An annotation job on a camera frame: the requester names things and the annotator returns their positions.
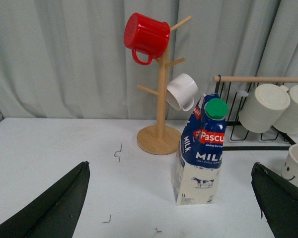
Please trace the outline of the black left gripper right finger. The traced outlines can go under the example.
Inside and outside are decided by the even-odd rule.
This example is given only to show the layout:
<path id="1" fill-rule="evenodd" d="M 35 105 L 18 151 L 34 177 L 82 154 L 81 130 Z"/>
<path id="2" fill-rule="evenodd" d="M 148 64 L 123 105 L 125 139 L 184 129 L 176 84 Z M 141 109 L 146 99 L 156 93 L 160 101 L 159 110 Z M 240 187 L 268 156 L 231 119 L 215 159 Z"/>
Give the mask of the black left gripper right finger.
<path id="1" fill-rule="evenodd" d="M 252 188 L 276 238 L 298 238 L 298 187 L 259 162 L 251 170 Z"/>

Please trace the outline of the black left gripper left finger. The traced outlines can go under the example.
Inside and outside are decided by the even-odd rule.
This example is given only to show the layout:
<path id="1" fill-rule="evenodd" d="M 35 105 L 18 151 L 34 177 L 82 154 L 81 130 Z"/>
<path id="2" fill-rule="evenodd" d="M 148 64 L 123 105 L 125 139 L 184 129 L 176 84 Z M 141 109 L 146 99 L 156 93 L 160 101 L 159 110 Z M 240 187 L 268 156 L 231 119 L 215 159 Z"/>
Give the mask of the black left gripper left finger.
<path id="1" fill-rule="evenodd" d="M 81 162 L 0 224 L 0 238 L 71 238 L 87 194 L 89 162 Z"/>

